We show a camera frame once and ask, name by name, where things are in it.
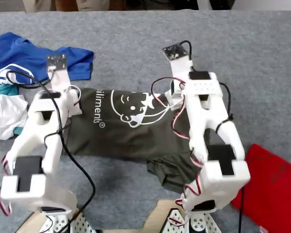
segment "white cloth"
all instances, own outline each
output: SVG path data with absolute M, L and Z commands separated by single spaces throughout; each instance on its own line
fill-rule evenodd
M 23 95 L 0 95 L 0 139 L 12 137 L 15 127 L 24 127 L 27 119 L 27 105 Z

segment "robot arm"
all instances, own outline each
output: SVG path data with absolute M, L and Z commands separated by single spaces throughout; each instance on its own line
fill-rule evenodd
M 70 88 L 66 68 L 65 55 L 48 57 L 50 94 L 58 105 L 62 126 L 70 116 L 81 114 L 78 93 Z M 2 180 L 2 200 L 45 215 L 73 215 L 77 208 L 75 194 L 53 182 L 63 148 L 57 133 L 59 129 L 59 116 L 52 99 L 47 92 L 38 92 L 28 110 L 22 133 L 3 161 L 8 165 L 10 175 L 5 175 Z M 43 144 L 46 146 L 44 156 L 32 154 L 35 147 Z
M 239 189 L 250 180 L 244 161 L 244 149 L 234 123 L 230 120 L 217 77 L 212 72 L 196 71 L 188 52 L 181 44 L 163 49 L 170 61 L 173 77 L 165 93 L 172 110 L 185 101 L 190 132 L 189 147 L 192 162 L 201 168 L 196 179 L 183 188 L 181 205 L 190 216 L 222 209 L 235 198 Z M 225 145 L 206 145 L 205 129 L 210 128 Z

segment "black cable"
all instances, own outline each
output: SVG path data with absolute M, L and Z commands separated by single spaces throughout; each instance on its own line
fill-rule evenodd
M 29 75 L 29 74 L 23 73 L 23 72 L 16 71 L 16 70 L 10 70 L 10 71 L 6 72 L 6 75 L 5 75 L 6 79 L 7 79 L 10 83 L 12 83 L 13 85 L 15 85 L 15 86 L 17 86 L 17 87 L 21 87 L 21 88 L 24 88 L 24 89 L 37 89 L 37 88 L 40 87 L 40 85 L 35 85 L 35 86 L 33 86 L 32 84 L 21 84 L 21 83 L 15 83 L 15 82 L 11 81 L 11 79 L 9 78 L 9 73 L 23 75 L 23 76 L 25 76 L 25 77 L 27 77 L 27 78 L 30 78 L 30 79 L 31 79 L 32 76 Z M 41 84 L 42 84 L 43 86 L 45 86 L 46 84 L 50 83 L 50 81 L 52 81 L 53 77 L 54 77 L 54 71 L 52 72 L 52 76 L 51 76 L 51 78 L 48 79 L 48 80 L 46 80 L 44 83 L 41 83 Z
M 231 114 L 231 99 L 232 99 L 232 95 L 231 92 L 229 90 L 229 87 L 225 84 L 225 83 L 221 83 L 219 82 L 220 85 L 224 86 L 226 91 L 227 91 L 227 95 L 228 95 L 228 100 L 227 100 L 227 114 L 230 115 Z
M 69 126 L 71 125 L 71 122 L 69 122 L 68 124 L 66 124 L 64 127 L 62 127 L 60 130 L 56 131 L 56 132 L 53 132 L 53 133 L 50 133 L 50 134 L 47 134 L 45 137 L 44 137 L 44 146 L 46 147 L 46 149 L 48 148 L 47 145 L 46 145 L 46 139 L 49 137 L 49 136 L 52 136 L 52 135 L 55 135 L 55 134 L 59 134 L 59 133 L 63 133 L 63 131 L 65 129 L 67 129 Z
M 50 227 L 49 227 L 47 230 L 42 231 L 42 232 L 39 232 L 39 233 L 46 233 L 46 232 L 48 232 L 48 231 L 51 229 L 51 227 L 53 226 L 53 224 L 54 224 L 53 220 L 52 220 L 49 216 L 46 215 L 46 217 L 47 217 L 47 218 L 48 218 L 52 223 L 51 223 Z
M 187 43 L 189 45 L 189 48 L 190 48 L 190 50 L 189 50 L 189 59 L 192 60 L 192 44 L 188 40 L 183 40 L 179 44 L 183 45 L 185 43 Z
M 188 40 L 183 40 L 182 42 L 180 42 L 180 45 L 184 44 L 184 43 L 187 43 L 189 45 L 189 59 L 191 60 L 192 59 L 192 44 L 190 43 L 190 41 Z M 220 85 L 224 86 L 226 91 L 227 91 L 227 95 L 228 95 L 228 100 L 227 100 L 227 114 L 228 114 L 228 118 L 224 121 L 222 121 L 216 128 L 215 132 L 218 133 L 218 130 L 220 128 L 220 126 L 222 124 L 224 124 L 225 122 L 227 121 L 230 121 L 230 120 L 233 120 L 233 114 L 230 113 L 231 111 L 231 99 L 232 99 L 232 94 L 229 90 L 229 87 L 225 84 L 225 83 L 222 83 L 222 82 L 219 82 Z M 242 187 L 241 189 L 241 194 L 242 194 L 242 199 L 241 199 L 241 206 L 240 206 L 240 211 L 239 211 L 239 221 L 238 221 L 238 233 L 241 233 L 241 229 L 242 229 L 242 220 L 243 220 L 243 198 L 244 198 L 244 187 Z
M 243 221 L 243 199 L 244 199 L 244 187 L 241 189 L 242 199 L 241 199 L 241 207 L 239 209 L 239 217 L 238 217 L 238 233 L 242 231 L 242 221 Z
M 90 175 L 85 171 L 85 169 L 75 160 L 75 158 L 70 153 L 69 149 L 67 148 L 67 146 L 65 144 L 65 140 L 63 137 L 63 126 L 62 126 L 62 120 L 60 117 L 60 111 L 59 111 L 58 105 L 57 105 L 54 97 L 51 95 L 49 90 L 47 90 L 46 87 L 43 86 L 43 84 L 39 80 L 37 80 L 35 77 L 33 77 L 31 75 L 28 75 L 28 74 L 22 73 L 22 72 L 18 72 L 18 71 L 12 71 L 12 70 L 8 71 L 7 73 L 16 73 L 16 74 L 24 75 L 24 76 L 30 78 L 31 80 L 34 80 L 44 91 L 46 91 L 48 97 L 53 102 L 55 109 L 56 109 L 56 112 L 57 112 L 59 129 L 58 129 L 58 132 L 56 132 L 56 133 L 58 133 L 60 138 L 61 138 L 63 148 L 64 148 L 65 152 L 67 153 L 68 157 L 71 159 L 71 161 L 81 170 L 81 172 L 86 176 L 86 178 L 88 179 L 89 183 L 92 186 L 93 192 L 92 192 L 90 198 L 87 200 L 87 202 L 77 211 L 76 214 L 74 214 L 74 216 L 67 222 L 67 224 L 65 226 L 63 226 L 63 228 L 60 231 L 57 232 L 57 233 L 62 233 L 80 215 L 80 213 L 88 206 L 88 204 L 92 201 L 92 199 L 95 196 L 95 192 L 96 192 L 95 184 L 94 184 L 92 178 L 90 177 Z
M 224 124 L 227 121 L 233 120 L 233 114 L 230 113 L 231 111 L 231 99 L 232 99 L 232 95 L 231 92 L 228 88 L 228 86 L 225 83 L 219 83 L 220 85 L 224 86 L 227 94 L 228 94 L 228 101 L 227 101 L 227 113 L 228 113 L 228 118 L 224 121 L 222 121 L 216 128 L 216 133 L 218 132 L 220 126 L 222 124 Z M 239 218 L 238 218 L 238 233 L 241 233 L 242 231 L 242 221 L 243 221 L 243 202 L 244 202 L 244 187 L 241 188 L 241 194 L 242 194 L 242 198 L 241 198 L 241 206 L 239 209 Z

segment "perforated metal bracket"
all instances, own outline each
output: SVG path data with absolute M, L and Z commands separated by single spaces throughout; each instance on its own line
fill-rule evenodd
M 222 233 L 210 214 L 194 213 L 190 221 L 180 227 L 170 224 L 168 221 L 169 217 L 184 222 L 180 211 L 178 209 L 171 209 L 160 233 Z
M 39 232 L 43 233 L 57 233 L 62 229 L 62 227 L 67 223 L 66 219 L 61 219 L 60 216 L 50 216 L 52 222 L 47 218 L 41 227 Z M 94 230 L 89 222 L 86 220 L 85 216 L 81 213 L 78 218 L 73 221 L 70 225 L 70 233 L 98 233 Z
M 48 72 L 67 69 L 67 57 L 65 54 L 48 56 Z

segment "t-shirt sleeve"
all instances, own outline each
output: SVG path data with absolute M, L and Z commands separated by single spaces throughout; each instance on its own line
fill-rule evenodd
M 79 48 L 62 47 L 58 49 L 67 56 L 70 80 L 91 79 L 94 52 Z

